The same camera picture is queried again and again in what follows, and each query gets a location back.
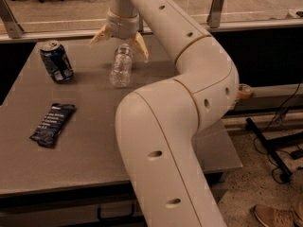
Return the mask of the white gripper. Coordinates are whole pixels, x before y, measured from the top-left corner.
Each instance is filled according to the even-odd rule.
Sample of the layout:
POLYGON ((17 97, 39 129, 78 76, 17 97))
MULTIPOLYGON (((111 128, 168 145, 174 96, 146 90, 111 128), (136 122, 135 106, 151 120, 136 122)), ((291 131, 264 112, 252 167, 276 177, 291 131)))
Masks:
POLYGON ((90 43, 95 44, 109 40, 111 37, 126 40, 132 38, 132 44, 143 57, 144 62, 149 61, 149 51, 144 42, 139 28, 139 15, 136 14, 131 18, 116 15, 110 10, 107 12, 106 25, 91 39, 90 43))

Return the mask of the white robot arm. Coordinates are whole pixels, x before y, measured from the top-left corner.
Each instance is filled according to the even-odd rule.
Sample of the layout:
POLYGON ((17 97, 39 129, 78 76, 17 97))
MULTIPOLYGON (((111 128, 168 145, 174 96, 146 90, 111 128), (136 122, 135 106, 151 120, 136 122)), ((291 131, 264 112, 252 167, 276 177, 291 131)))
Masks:
POLYGON ((191 144, 233 106, 237 68, 214 37, 172 0, 112 0, 96 41, 136 40, 144 20, 177 76, 141 87, 119 103, 116 140, 149 227, 226 227, 191 144))

